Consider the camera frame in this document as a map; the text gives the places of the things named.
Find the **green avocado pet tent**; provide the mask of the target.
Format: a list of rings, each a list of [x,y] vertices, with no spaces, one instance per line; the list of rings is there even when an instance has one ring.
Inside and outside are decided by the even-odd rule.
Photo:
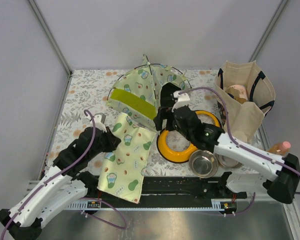
[[[159,107],[166,104],[173,92],[191,88],[190,81],[180,70],[170,65],[150,63],[144,54],[140,66],[129,70],[113,84],[106,106],[155,131],[153,119]]]

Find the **avocado print cushion mat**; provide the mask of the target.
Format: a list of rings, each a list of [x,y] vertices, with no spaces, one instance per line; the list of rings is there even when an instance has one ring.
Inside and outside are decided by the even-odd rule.
[[[156,134],[134,124],[126,113],[117,117],[112,133],[121,143],[116,150],[105,154],[97,189],[137,204],[141,198],[147,159]]]

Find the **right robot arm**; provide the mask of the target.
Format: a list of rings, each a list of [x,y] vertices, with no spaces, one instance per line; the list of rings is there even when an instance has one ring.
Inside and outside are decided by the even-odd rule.
[[[248,166],[265,181],[261,184],[267,194],[283,204],[292,203],[300,182],[300,163],[297,156],[273,154],[231,137],[221,127],[202,123],[188,106],[178,109],[160,107],[153,119],[158,131],[177,131],[199,150],[221,155]]]

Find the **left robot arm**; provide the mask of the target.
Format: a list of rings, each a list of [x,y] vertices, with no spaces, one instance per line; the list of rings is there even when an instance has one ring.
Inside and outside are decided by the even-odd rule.
[[[96,196],[98,178],[84,169],[95,156],[113,152],[120,143],[108,127],[87,127],[59,153],[42,180],[20,203],[0,210],[3,231],[15,240],[36,240],[43,228],[70,204]]]

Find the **steel pet bowl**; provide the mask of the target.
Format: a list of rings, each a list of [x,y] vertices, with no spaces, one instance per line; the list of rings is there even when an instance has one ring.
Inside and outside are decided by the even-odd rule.
[[[232,158],[229,158],[227,156],[223,156],[220,154],[216,154],[215,156],[216,156],[218,162],[225,168],[238,169],[243,165],[242,163],[240,163]]]
[[[215,155],[207,150],[194,151],[188,163],[192,172],[203,179],[213,177],[219,167],[219,162]]]

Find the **floral table mat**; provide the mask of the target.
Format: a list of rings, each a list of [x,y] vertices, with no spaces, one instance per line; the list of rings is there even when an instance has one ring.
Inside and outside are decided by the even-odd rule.
[[[180,69],[187,77],[190,85],[194,88],[206,86],[214,88],[217,69]],[[63,100],[63,109],[59,117],[56,133],[47,153],[43,170],[47,171],[61,150],[77,139],[83,130],[91,125],[85,119],[84,110],[89,110],[92,114],[104,113],[106,115],[105,125],[110,129],[116,123],[118,111],[106,106],[109,91],[117,79],[128,70],[75,70],[66,97]],[[217,106],[217,96],[208,90],[196,90],[190,94],[190,105],[192,110],[204,110],[214,114],[221,120]],[[145,176],[172,176],[172,177],[194,177],[188,163],[172,163],[165,160],[157,149],[157,135],[151,145]],[[97,155],[91,160],[87,168],[94,175],[101,172],[104,153]]]

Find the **yellow double bowl stand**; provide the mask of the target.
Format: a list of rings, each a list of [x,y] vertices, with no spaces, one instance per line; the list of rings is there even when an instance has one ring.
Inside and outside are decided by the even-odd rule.
[[[182,136],[163,129],[156,140],[158,152],[167,161],[183,164],[189,161],[191,154],[198,150],[192,143],[181,140]]]

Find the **beige canvas tote bag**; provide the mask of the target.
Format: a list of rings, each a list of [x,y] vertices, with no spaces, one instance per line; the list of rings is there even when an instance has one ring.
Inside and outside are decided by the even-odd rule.
[[[215,90],[221,96],[217,106],[222,127],[232,136],[250,143],[267,113],[273,108],[276,93],[271,81],[255,61],[226,61],[215,78]]]

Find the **pink cap plastic bottle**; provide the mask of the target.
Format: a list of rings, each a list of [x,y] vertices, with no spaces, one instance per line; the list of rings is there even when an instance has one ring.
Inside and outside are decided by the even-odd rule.
[[[291,149],[291,143],[288,141],[283,141],[274,144],[270,149],[267,150],[268,153],[285,156]]]

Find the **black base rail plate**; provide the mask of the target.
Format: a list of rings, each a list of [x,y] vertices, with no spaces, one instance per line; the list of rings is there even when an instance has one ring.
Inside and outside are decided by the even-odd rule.
[[[224,177],[146,176],[139,202],[118,198],[92,186],[88,197],[107,202],[116,209],[127,211],[164,209],[220,209],[213,201],[231,202],[247,198],[246,192],[233,193],[226,187]]]

